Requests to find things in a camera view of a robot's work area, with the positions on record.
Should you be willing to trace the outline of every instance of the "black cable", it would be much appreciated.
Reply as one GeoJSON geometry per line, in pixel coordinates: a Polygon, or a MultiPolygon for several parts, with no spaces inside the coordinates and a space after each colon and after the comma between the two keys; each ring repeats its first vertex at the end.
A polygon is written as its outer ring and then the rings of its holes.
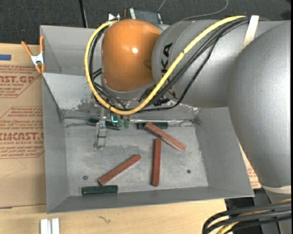
{"type": "Polygon", "coordinates": [[[163,110],[168,110],[168,109],[172,109],[176,106],[178,106],[180,104],[180,102],[183,100],[183,98],[185,97],[186,93],[188,92],[190,86],[193,84],[194,80],[196,79],[196,77],[199,75],[199,73],[201,72],[201,70],[204,68],[205,64],[207,63],[207,61],[209,60],[211,53],[215,47],[217,42],[214,43],[212,49],[210,50],[208,56],[205,58],[205,60],[203,61],[203,63],[201,64],[201,66],[199,67],[199,69],[195,72],[194,76],[192,77],[191,81],[189,82],[189,84],[186,86],[185,90],[183,91],[183,93],[181,94],[179,100],[176,102],[176,104],[174,104],[171,107],[162,107],[162,108],[152,108],[152,109],[144,109],[144,110],[140,110],[137,113],[143,113],[143,112],[154,112],[154,111],[163,111],[163,110]]]}
{"type": "Polygon", "coordinates": [[[86,13],[84,11],[83,0],[78,0],[78,1],[79,1],[79,6],[80,6],[80,12],[81,12],[82,18],[83,18],[84,28],[88,28],[88,22],[87,22],[87,18],[86,18],[86,13]]]}
{"type": "Polygon", "coordinates": [[[228,234],[229,232],[235,232],[241,229],[249,228],[249,227],[254,227],[258,225],[264,225],[264,224],[269,224],[269,223],[276,223],[276,222],[281,222],[281,221],[286,221],[292,218],[292,214],[289,214],[284,217],[277,217],[277,218],[272,218],[272,219],[266,219],[266,220],[260,220],[257,222],[252,222],[252,223],[238,223],[237,225],[233,226],[231,230],[228,230],[224,234],[228,234]]]}
{"type": "Polygon", "coordinates": [[[244,216],[236,216],[236,217],[232,217],[223,221],[219,221],[209,226],[207,229],[203,229],[202,234],[209,234],[210,232],[217,229],[218,227],[221,227],[228,223],[249,221],[249,220],[255,220],[260,218],[284,217],[284,216],[290,215],[291,213],[292,213],[291,210],[286,210],[286,211],[280,211],[280,212],[264,212],[264,213],[254,213],[254,214],[244,215],[244,216]]]}
{"type": "Polygon", "coordinates": [[[262,206],[243,207],[243,208],[237,208],[237,209],[232,209],[229,211],[220,212],[211,216],[209,219],[205,221],[203,225],[203,230],[207,229],[207,226],[211,222],[223,216],[237,215],[237,214],[241,214],[245,212],[255,212],[255,211],[264,211],[264,210],[280,211],[280,210],[285,210],[290,208],[291,208],[291,202],[287,202],[287,203],[269,204],[269,205],[262,205],[262,206]]]}
{"type": "MultiPolygon", "coordinates": [[[[242,18],[242,19],[237,19],[230,23],[229,25],[225,25],[221,30],[218,30],[216,33],[214,33],[203,45],[195,52],[195,54],[188,60],[188,62],[179,70],[179,72],[170,80],[170,82],[154,97],[154,101],[156,101],[158,98],[161,98],[164,96],[164,94],[179,80],[179,78],[183,75],[183,73],[192,65],[192,63],[204,52],[206,51],[212,44],[215,44],[222,36],[225,34],[229,33],[230,31],[240,27],[243,24],[246,24],[249,22],[250,18],[242,18]]],[[[187,91],[189,90],[190,86],[193,84],[194,80],[198,76],[198,74],[201,72],[203,67],[205,66],[206,62],[210,58],[211,51],[208,55],[208,57],[205,59],[203,64],[200,66],[200,68],[197,70],[195,75],[192,77],[191,81],[188,83],[187,87],[185,88],[184,92],[182,93],[180,99],[177,101],[177,103],[171,107],[165,107],[165,108],[153,108],[153,109],[144,109],[139,111],[138,113],[143,113],[143,112],[154,112],[154,111],[162,111],[162,110],[169,110],[177,105],[183,100],[185,97],[187,91]]]]}
{"type": "Polygon", "coordinates": [[[102,72],[102,69],[100,68],[100,69],[96,70],[93,73],[92,84],[96,88],[97,92],[100,94],[101,97],[103,97],[102,94],[104,94],[104,97],[107,100],[111,101],[113,105],[115,105],[115,102],[110,98],[110,97],[113,97],[117,103],[119,103],[124,109],[126,109],[126,106],[124,105],[124,103],[120,99],[118,99],[114,94],[112,94],[109,91],[107,91],[103,86],[101,86],[98,83],[94,82],[95,78],[98,77],[101,74],[101,72],[102,72]]]}
{"type": "Polygon", "coordinates": [[[225,24],[222,29],[217,30],[212,36],[210,36],[203,45],[192,55],[192,57],[187,61],[187,63],[178,71],[178,73],[169,81],[167,85],[154,97],[156,101],[161,98],[172,86],[180,79],[184,72],[193,64],[193,62],[204,53],[219,37],[224,36],[236,27],[239,27],[245,23],[249,22],[249,18],[237,19],[229,24],[225,24]]]}
{"type": "MultiPolygon", "coordinates": [[[[92,85],[95,87],[95,88],[98,88],[100,85],[96,82],[94,82],[95,78],[97,76],[99,76],[102,72],[102,68],[96,70],[93,72],[93,56],[94,56],[94,50],[95,50],[95,47],[100,39],[100,37],[102,36],[102,34],[104,33],[105,29],[103,29],[101,32],[99,32],[95,38],[93,39],[93,42],[92,42],[92,46],[91,46],[91,52],[90,52],[90,57],[89,57],[89,73],[92,74],[92,85]]],[[[124,109],[126,109],[126,106],[124,105],[124,103],[118,99],[114,94],[112,94],[111,92],[107,91],[104,87],[100,86],[100,96],[102,94],[105,95],[105,98],[107,98],[109,101],[112,101],[113,100],[111,99],[111,97],[113,97],[124,109]]]]}

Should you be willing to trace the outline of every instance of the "wooden block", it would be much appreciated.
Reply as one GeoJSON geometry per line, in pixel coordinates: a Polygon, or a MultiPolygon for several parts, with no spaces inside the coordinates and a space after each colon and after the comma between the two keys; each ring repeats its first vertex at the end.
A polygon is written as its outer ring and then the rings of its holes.
{"type": "Polygon", "coordinates": [[[174,148],[178,149],[179,151],[184,151],[186,149],[186,146],[183,143],[176,140],[173,136],[165,133],[163,130],[161,130],[160,128],[152,124],[151,122],[148,122],[145,125],[145,129],[149,130],[151,133],[155,134],[156,136],[161,138],[163,141],[173,146],[174,148]]]}
{"type": "Polygon", "coordinates": [[[100,185],[105,185],[108,183],[111,179],[116,177],[118,174],[122,173],[124,170],[135,164],[141,159],[141,156],[139,154],[134,155],[130,159],[126,160],[124,163],[116,167],[114,170],[110,171],[108,174],[101,177],[98,182],[100,185]]]}
{"type": "Polygon", "coordinates": [[[152,186],[158,186],[160,183],[161,149],[162,140],[160,138],[156,138],[154,141],[152,186]]]}

